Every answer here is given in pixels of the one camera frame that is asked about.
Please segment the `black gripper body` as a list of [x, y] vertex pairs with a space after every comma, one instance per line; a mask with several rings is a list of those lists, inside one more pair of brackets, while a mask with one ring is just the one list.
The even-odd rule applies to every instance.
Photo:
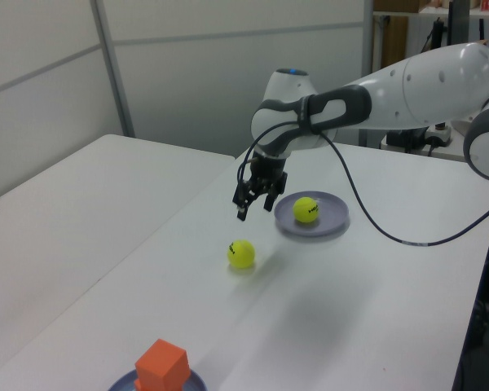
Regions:
[[285, 159], [253, 158], [250, 163], [252, 188], [285, 188], [288, 175]]

